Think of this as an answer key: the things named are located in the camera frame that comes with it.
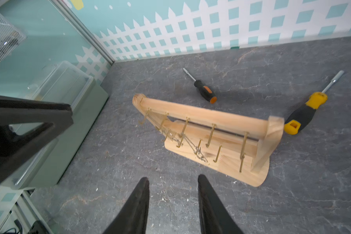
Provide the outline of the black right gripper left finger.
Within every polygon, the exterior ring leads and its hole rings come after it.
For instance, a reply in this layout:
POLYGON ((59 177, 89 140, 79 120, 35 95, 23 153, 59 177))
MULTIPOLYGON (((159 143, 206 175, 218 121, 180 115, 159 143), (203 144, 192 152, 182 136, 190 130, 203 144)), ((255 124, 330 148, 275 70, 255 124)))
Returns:
POLYGON ((150 200, 149 186, 147 177, 140 179, 119 214, 104 231, 105 234, 146 233, 150 200))

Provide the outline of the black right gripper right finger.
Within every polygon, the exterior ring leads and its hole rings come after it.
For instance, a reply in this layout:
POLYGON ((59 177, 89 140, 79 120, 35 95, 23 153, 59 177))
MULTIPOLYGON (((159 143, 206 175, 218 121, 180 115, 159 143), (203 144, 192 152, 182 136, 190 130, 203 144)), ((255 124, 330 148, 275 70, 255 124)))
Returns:
POLYGON ((198 176, 199 220, 202 234, 241 234, 205 175, 198 176))

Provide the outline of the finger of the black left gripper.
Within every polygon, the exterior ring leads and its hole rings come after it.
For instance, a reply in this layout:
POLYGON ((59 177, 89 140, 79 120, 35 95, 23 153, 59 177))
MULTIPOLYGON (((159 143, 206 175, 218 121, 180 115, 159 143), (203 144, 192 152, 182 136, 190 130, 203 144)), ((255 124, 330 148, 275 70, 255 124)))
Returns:
POLYGON ((0 184, 73 124, 69 104, 0 96, 0 184))

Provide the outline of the wooden jewelry display stand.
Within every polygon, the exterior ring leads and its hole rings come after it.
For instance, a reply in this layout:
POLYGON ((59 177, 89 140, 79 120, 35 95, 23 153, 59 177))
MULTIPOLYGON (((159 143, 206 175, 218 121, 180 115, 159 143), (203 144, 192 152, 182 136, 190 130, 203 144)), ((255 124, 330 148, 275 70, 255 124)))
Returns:
POLYGON ((265 181, 284 132, 281 117, 261 120, 143 94, 133 105, 164 135, 167 150, 253 187, 265 181))

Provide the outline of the clear plastic storage box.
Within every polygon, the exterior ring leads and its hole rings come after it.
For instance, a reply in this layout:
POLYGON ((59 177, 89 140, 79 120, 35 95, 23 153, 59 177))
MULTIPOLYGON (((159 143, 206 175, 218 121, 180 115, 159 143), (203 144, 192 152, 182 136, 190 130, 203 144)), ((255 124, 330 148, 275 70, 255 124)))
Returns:
POLYGON ((30 83, 24 98, 53 108, 40 110, 35 121, 12 127, 21 137, 42 124, 61 134, 6 180, 5 185, 15 190, 56 185, 108 99, 92 75, 67 61, 47 66, 44 71, 45 77, 30 83))

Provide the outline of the orange black nut driver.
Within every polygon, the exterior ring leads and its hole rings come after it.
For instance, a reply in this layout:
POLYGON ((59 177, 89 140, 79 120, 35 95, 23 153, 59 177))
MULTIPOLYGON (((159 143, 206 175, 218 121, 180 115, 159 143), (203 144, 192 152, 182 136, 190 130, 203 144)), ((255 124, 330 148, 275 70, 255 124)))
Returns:
POLYGON ((194 87, 196 87, 201 94, 201 96, 207 100, 210 104, 217 102, 217 97, 211 88, 204 85, 201 80, 196 80, 186 68, 183 68, 183 71, 194 81, 194 87))

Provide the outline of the yellow black nut driver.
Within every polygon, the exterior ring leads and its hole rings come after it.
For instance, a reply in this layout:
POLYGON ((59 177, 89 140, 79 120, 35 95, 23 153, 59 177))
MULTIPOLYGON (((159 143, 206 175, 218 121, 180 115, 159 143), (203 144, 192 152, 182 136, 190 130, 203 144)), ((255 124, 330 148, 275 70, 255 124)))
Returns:
POLYGON ((313 93, 305 104, 292 112, 285 121, 284 131, 290 135, 296 135, 301 132, 312 121, 317 109, 328 100, 326 92, 344 73, 343 70, 339 71, 321 92, 313 93))

